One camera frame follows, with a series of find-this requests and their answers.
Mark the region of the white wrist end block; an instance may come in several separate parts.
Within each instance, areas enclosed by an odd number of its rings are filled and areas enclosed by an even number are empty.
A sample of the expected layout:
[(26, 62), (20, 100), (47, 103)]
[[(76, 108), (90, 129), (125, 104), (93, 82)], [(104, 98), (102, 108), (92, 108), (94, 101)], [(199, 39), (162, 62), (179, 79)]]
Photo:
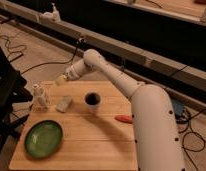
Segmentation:
[(83, 77), (85, 74), (91, 73), (94, 71), (94, 68), (86, 64), (83, 60), (79, 60), (76, 63), (69, 66), (64, 75), (60, 75), (56, 80), (55, 84), (57, 86), (65, 84), (67, 81), (78, 80)]

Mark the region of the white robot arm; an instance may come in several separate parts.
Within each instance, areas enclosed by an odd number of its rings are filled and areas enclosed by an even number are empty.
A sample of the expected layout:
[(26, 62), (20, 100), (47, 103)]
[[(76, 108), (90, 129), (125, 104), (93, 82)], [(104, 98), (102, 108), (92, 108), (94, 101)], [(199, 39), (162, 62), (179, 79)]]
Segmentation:
[(185, 171), (172, 102), (162, 87), (135, 80), (94, 49), (86, 50), (83, 58), (67, 67), (56, 83), (77, 80), (96, 69), (131, 103), (138, 171)]

